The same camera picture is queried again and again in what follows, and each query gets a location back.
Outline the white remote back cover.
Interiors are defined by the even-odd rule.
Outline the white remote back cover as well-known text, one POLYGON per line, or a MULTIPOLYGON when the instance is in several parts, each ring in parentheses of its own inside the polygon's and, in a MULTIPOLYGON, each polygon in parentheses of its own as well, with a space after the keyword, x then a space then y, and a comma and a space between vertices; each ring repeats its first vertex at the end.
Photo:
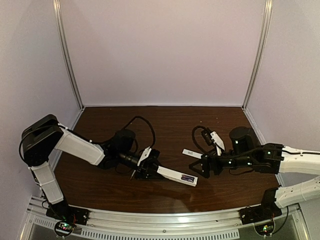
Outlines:
POLYGON ((195 151, 192 151, 192 150, 188 150, 188 149, 184 149, 182 151, 182 154, 186 155, 186 156, 189 156, 189 157, 196 158, 196 159, 201 159, 201 157, 202 157, 201 153, 198 153, 198 152, 195 152, 195 151))

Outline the white remote control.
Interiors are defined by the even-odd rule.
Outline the white remote control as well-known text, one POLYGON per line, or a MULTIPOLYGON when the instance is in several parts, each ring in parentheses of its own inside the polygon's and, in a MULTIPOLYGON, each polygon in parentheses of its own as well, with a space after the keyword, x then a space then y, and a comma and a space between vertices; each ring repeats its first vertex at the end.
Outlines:
POLYGON ((164 178, 169 179, 171 181, 177 182, 177 183, 181 183, 184 185, 188 185, 188 186, 192 186, 192 187, 196 187, 197 183, 198 183, 198 177, 193 176, 193 175, 189 175, 186 173, 182 173, 176 170, 172 170, 163 166, 159 166, 157 171, 158 174, 162 175, 164 178), (195 177, 194 182, 188 182, 188 181, 183 181, 181 180, 182 175, 189 175, 189 176, 193 176, 195 177))

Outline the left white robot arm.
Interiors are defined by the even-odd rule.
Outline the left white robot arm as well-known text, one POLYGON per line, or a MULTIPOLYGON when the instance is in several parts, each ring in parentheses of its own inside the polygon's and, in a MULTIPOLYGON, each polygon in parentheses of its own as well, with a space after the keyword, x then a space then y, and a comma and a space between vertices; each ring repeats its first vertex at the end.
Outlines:
POLYGON ((162 179, 160 152, 153 146, 141 153, 131 152, 137 145, 136 134, 125 125, 108 140, 87 139, 61 124, 55 115, 48 114, 21 134, 18 153, 27 164, 51 208, 68 208, 69 204, 49 164, 49 156, 61 151, 103 170, 122 164, 132 169, 136 179, 162 179))

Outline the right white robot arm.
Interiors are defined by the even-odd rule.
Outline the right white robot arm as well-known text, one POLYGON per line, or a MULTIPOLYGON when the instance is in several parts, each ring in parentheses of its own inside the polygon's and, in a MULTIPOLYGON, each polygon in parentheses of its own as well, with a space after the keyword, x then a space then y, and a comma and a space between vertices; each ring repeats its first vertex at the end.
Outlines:
POLYGON ((194 152, 184 149, 184 155, 197 160, 189 169, 204 178, 210 174, 219 175, 223 170, 247 168, 250 172, 262 174, 302 173, 314 175, 308 181, 287 187, 276 187, 264 192, 261 206, 264 208, 283 209, 289 205, 306 202, 320 196, 320 153, 292 148, 279 143, 259 144, 252 128, 239 126, 232 129, 229 138, 232 149, 225 150, 220 136, 209 128, 200 126, 201 136, 211 151, 194 152))

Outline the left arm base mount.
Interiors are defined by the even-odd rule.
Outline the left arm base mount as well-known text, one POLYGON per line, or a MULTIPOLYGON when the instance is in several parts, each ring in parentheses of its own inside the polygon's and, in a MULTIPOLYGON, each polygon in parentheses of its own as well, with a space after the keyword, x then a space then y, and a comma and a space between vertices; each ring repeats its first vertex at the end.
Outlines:
POLYGON ((58 237, 65 239, 69 237, 78 226, 85 226, 89 219, 90 211, 80 207, 57 207, 48 205, 46 216, 58 220, 53 230, 58 237))

